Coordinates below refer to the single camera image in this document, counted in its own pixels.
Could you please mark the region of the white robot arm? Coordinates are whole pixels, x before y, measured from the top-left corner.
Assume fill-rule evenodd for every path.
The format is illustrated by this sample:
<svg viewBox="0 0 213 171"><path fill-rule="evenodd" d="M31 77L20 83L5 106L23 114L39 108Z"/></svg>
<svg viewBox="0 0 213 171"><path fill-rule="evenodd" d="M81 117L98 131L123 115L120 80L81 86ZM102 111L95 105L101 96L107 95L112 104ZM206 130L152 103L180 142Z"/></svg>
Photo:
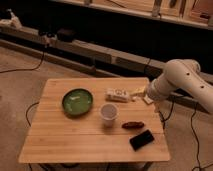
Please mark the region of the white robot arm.
<svg viewBox="0 0 213 171"><path fill-rule="evenodd" d="M153 101L163 101L172 92L182 89L213 114L213 86L200 76L200 64L192 59L174 59L165 63L161 75L146 87Z"/></svg>

